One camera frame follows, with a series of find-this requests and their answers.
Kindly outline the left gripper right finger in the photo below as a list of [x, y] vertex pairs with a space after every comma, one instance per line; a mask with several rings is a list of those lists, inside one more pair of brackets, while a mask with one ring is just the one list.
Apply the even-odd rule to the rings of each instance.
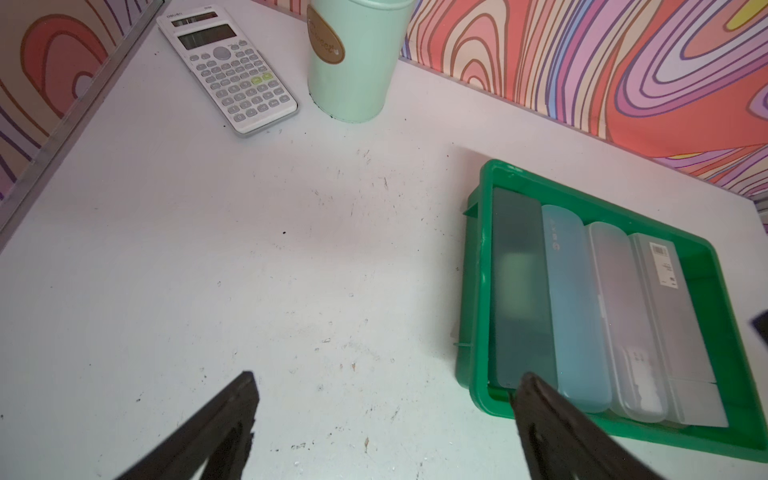
[[660, 477], [532, 372], [509, 403], [533, 479]]

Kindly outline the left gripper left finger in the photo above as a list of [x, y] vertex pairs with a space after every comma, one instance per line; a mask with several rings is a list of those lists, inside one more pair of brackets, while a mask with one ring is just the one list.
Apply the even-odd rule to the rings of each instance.
[[240, 479], [253, 442], [259, 404], [252, 372], [244, 371], [122, 479]]

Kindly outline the teal pencil case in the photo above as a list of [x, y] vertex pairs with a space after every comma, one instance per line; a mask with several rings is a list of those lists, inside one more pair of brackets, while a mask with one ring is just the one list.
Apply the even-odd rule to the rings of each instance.
[[596, 280], [581, 219], [542, 207], [558, 392], [587, 413], [607, 410], [612, 389]]

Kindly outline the clear rounded pencil case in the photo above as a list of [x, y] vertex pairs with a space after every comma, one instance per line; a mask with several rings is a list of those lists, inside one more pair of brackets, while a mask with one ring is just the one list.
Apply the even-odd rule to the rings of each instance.
[[624, 418], [659, 423], [668, 400], [663, 372], [631, 242], [618, 227], [586, 227], [605, 337], [611, 410]]

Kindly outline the dark green case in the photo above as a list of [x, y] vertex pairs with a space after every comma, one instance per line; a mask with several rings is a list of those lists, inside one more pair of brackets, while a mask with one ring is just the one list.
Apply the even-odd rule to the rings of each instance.
[[492, 194], [489, 383], [516, 389], [532, 372], [557, 383], [542, 207], [519, 193]]

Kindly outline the clear rectangular barcode pencil case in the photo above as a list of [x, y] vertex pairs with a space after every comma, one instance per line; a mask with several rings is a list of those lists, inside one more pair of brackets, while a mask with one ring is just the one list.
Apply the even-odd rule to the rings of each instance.
[[681, 425], [726, 428], [728, 419], [674, 244], [642, 233], [629, 236], [669, 404]]

